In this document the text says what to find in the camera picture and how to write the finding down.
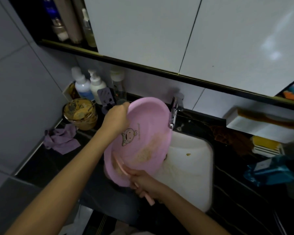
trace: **faucet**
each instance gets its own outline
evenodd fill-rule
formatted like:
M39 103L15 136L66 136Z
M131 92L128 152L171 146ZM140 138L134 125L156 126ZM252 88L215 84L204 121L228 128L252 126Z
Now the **faucet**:
M169 128L174 129L176 115L178 111L183 111L183 99L184 95L182 93L176 93L173 96L172 103L171 103L171 117L169 120Z

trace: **yellow sponge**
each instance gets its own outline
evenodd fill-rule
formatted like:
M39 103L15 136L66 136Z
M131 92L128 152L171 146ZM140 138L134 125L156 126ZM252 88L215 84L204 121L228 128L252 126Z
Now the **yellow sponge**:
M277 141L273 141L271 139L262 138L259 136L253 136L253 144L258 146L263 146L269 149L276 149L280 143Z

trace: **hand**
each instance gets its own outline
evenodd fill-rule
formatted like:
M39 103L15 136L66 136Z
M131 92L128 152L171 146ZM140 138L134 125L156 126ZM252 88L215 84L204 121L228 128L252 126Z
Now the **hand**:
M106 114L100 129L111 133L113 138L116 138L129 127L129 121L126 117L128 109L129 102L112 107Z
M166 185L154 179L144 170L135 170L123 165L123 169L130 174L131 189L135 190L135 193L143 198L146 192L154 199L161 199L163 193L167 188Z

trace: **purple cloth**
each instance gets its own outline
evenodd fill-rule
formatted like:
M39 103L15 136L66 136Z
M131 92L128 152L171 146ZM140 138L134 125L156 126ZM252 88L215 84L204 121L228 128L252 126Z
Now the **purple cloth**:
M46 130L43 144L46 149L52 148L63 155L80 146L80 143L73 138L75 134L76 128L74 124L67 124L64 129L54 129L52 135Z

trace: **cabinet door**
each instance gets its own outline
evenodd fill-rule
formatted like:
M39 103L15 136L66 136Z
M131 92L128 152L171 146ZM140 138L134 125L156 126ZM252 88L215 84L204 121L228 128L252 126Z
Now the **cabinet door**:
M98 52L178 72L200 0L85 0Z
M180 74L276 95L294 81L294 0L203 0Z

